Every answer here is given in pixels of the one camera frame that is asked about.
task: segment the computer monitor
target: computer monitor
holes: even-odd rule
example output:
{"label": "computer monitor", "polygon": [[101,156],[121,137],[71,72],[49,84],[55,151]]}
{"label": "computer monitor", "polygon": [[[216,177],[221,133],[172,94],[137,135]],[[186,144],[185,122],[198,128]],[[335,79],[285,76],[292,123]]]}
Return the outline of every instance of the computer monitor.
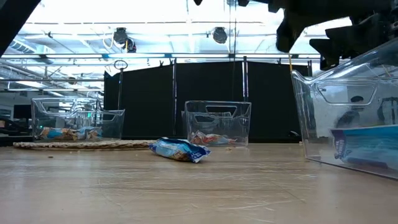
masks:
{"label": "computer monitor", "polygon": [[14,105],[14,119],[32,118],[32,108],[30,105]]}

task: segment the bin handle cutout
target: bin handle cutout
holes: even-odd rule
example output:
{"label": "bin handle cutout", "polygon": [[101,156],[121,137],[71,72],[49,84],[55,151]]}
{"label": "bin handle cutout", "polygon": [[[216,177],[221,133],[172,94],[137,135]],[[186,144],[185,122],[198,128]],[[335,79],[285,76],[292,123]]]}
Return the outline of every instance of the bin handle cutout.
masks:
{"label": "bin handle cutout", "polygon": [[[46,110],[45,105],[47,104],[51,104],[51,103],[70,103],[71,106],[69,107],[65,107],[65,108],[69,108],[69,112],[66,113],[59,113],[59,112],[51,112]],[[57,100],[51,100],[51,101],[47,101],[47,100],[43,100],[43,101],[39,101],[39,108],[41,108],[42,112],[47,113],[47,114],[53,114],[53,115],[62,115],[62,116],[70,116],[71,114],[73,114],[73,110],[76,109],[76,99],[63,99],[62,101],[57,101]],[[96,109],[97,110],[102,110],[101,109],[101,104],[99,103],[99,101],[96,102]]]}
{"label": "bin handle cutout", "polygon": [[[326,94],[328,87],[357,87],[357,88],[366,88],[365,94],[359,94],[363,95],[363,102],[360,103],[352,103],[350,102],[347,98],[345,101],[333,101],[329,98],[329,96]],[[322,98],[329,104],[331,105],[349,105],[349,106],[366,106],[369,105],[373,98],[374,95],[376,94],[377,87],[373,84],[347,84],[347,83],[342,83],[342,84],[336,84],[336,83],[319,83],[315,86],[315,90],[318,94],[322,96]]]}
{"label": "bin handle cutout", "polygon": [[231,117],[235,117],[237,111],[236,106],[226,106],[226,105],[209,105],[206,106],[206,112],[207,113],[225,113],[229,112],[231,114]]}
{"label": "bin handle cutout", "polygon": [[[105,117],[107,117],[107,116],[112,116],[112,119],[105,119]],[[113,122],[115,118],[116,118],[115,114],[103,114],[102,122],[103,123]]]}
{"label": "bin handle cutout", "polygon": [[216,121],[215,118],[211,116],[205,116],[205,115],[194,115],[196,123],[214,123]]}

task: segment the blue snack wrapper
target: blue snack wrapper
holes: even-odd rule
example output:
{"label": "blue snack wrapper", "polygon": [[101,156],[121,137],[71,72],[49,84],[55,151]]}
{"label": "blue snack wrapper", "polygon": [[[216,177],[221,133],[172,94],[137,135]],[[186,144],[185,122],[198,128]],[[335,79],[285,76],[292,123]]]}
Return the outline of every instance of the blue snack wrapper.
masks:
{"label": "blue snack wrapper", "polygon": [[152,152],[170,159],[185,162],[199,162],[203,157],[210,154],[210,150],[205,146],[197,146],[182,139],[161,138],[157,142],[150,144]]}
{"label": "blue snack wrapper", "polygon": [[44,127],[39,138],[41,140],[57,141],[97,140],[102,138],[102,130],[95,127],[83,127],[77,130],[72,128]]}
{"label": "blue snack wrapper", "polygon": [[398,170],[398,125],[332,129],[335,158],[348,164]]}

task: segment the snack bag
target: snack bag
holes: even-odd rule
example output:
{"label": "snack bag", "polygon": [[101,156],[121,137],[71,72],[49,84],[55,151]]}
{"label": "snack bag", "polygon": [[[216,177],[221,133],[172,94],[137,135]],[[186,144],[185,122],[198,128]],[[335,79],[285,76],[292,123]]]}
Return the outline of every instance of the snack bag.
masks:
{"label": "snack bag", "polygon": [[331,129],[335,159],[344,163],[398,170],[398,125]]}
{"label": "snack bag", "polygon": [[199,145],[225,145],[234,144],[237,139],[230,139],[227,136],[222,136],[219,134],[205,134],[201,131],[192,133],[191,142]]}
{"label": "snack bag", "polygon": [[102,138],[102,130],[94,127],[84,127],[79,130],[44,127],[39,138],[58,141],[98,140]]}
{"label": "snack bag", "polygon": [[154,153],[177,161],[199,162],[203,157],[210,154],[205,146],[190,144],[187,140],[161,138],[150,144],[149,149]]}

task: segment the spotlight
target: spotlight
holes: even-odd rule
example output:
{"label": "spotlight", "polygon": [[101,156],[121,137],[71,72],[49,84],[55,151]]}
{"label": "spotlight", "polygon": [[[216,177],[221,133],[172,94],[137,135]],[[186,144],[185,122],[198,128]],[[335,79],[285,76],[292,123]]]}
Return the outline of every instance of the spotlight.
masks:
{"label": "spotlight", "polygon": [[137,47],[134,40],[127,36],[126,28],[116,28],[116,32],[113,34],[113,40],[120,45],[123,50],[127,49],[127,53],[136,53]]}
{"label": "spotlight", "polygon": [[76,80],[76,78],[69,77],[68,79],[70,80],[70,82],[68,82],[70,85],[76,85],[77,84],[77,82],[73,82],[74,80]]}
{"label": "spotlight", "polygon": [[202,0],[193,0],[194,2],[195,2],[195,4],[197,5],[197,6],[200,6],[200,3],[202,2]]}
{"label": "spotlight", "polygon": [[213,32],[213,40],[219,44],[225,44],[228,36],[226,35],[224,27],[216,27]]}

